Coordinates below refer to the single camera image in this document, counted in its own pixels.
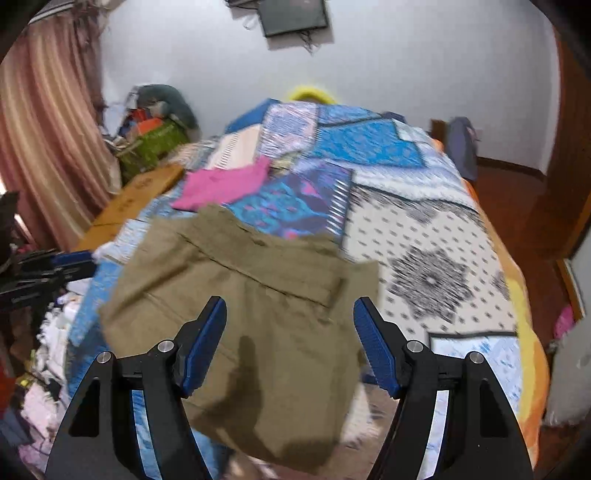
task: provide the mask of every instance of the white wall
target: white wall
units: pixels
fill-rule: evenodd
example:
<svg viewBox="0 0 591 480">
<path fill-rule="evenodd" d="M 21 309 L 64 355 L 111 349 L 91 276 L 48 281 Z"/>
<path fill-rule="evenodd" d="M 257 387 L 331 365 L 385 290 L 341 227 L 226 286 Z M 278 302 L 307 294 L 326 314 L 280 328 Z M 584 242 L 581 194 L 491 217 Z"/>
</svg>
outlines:
<svg viewBox="0 0 591 480">
<path fill-rule="evenodd" d="M 316 34 L 325 43 L 310 56 L 293 35 L 268 42 L 258 25 L 246 30 L 247 12 L 223 0 L 126 0 L 103 33 L 105 98 L 168 83 L 212 135 L 263 98 L 312 84 L 423 128 L 467 116 L 483 129 L 481 156 L 544 167 L 552 54 L 529 0 L 327 0 L 327 8 L 332 32 Z"/>
</svg>

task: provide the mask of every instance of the wooden door frame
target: wooden door frame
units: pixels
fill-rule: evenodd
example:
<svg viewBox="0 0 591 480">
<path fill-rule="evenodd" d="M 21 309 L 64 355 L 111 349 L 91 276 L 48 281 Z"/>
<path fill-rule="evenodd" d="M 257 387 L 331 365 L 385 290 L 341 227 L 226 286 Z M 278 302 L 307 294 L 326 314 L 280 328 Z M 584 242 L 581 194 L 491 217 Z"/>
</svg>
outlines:
<svg viewBox="0 0 591 480">
<path fill-rule="evenodd" d="M 573 275 L 571 267 L 571 259 L 579 249 L 579 246 L 583 242 L 586 234 L 589 232 L 591 219 L 591 194 L 587 197 L 583 211 L 574 226 L 572 233 L 570 234 L 564 248 L 560 254 L 560 258 L 556 261 L 560 276 L 566 287 L 567 294 L 569 295 L 569 301 L 573 308 L 573 315 L 575 320 L 580 320 L 585 316 L 585 308 L 583 305 L 583 299 L 581 298 L 579 287 Z"/>
</svg>

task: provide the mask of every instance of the baseboard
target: baseboard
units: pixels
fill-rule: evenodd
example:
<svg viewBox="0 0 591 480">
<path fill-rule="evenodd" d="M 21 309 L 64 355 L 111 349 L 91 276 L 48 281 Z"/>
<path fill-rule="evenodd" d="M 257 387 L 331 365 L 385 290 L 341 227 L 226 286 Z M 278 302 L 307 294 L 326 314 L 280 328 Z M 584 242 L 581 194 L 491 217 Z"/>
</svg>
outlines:
<svg viewBox="0 0 591 480">
<path fill-rule="evenodd" d="M 573 273 L 569 266 L 569 261 L 567 258 L 560 258 L 556 261 L 556 265 L 558 266 L 558 271 L 560 272 L 566 292 L 569 295 L 569 302 L 573 308 L 573 317 L 575 320 L 580 320 L 585 316 L 585 310 L 579 295 L 579 289 L 575 284 Z"/>
<path fill-rule="evenodd" d="M 532 177 L 535 177 L 541 181 L 546 180 L 546 175 L 543 174 L 541 170 L 533 167 L 526 167 L 525 165 L 518 165 L 517 163 L 511 163 L 504 160 L 495 160 L 494 158 L 478 157 L 478 164 L 483 167 L 494 167 L 502 168 L 503 170 L 517 171 L 519 173 L 531 175 Z"/>
</svg>

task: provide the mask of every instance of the pink cloth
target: pink cloth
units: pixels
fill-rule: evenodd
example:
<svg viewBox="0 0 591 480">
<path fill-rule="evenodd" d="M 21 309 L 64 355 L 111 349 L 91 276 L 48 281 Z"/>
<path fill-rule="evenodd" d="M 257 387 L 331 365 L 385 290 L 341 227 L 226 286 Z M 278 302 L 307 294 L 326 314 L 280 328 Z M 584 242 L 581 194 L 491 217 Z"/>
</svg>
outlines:
<svg viewBox="0 0 591 480">
<path fill-rule="evenodd" d="M 221 205 L 255 193 L 267 179 L 270 162 L 270 158 L 260 156 L 253 165 L 244 168 L 214 168 L 190 173 L 182 197 L 172 207 L 195 212 L 208 203 Z"/>
</svg>

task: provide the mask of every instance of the pink curtain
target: pink curtain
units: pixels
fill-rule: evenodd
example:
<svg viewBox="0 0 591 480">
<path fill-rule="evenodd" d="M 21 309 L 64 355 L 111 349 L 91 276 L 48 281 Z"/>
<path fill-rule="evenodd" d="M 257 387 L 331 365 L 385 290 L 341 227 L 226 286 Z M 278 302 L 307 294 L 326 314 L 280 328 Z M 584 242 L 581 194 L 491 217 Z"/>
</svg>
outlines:
<svg viewBox="0 0 591 480">
<path fill-rule="evenodd" d="M 18 212 L 40 248 L 75 247 L 110 198 L 98 28 L 84 15 L 30 25 L 0 65 L 0 177 L 21 193 Z"/>
</svg>

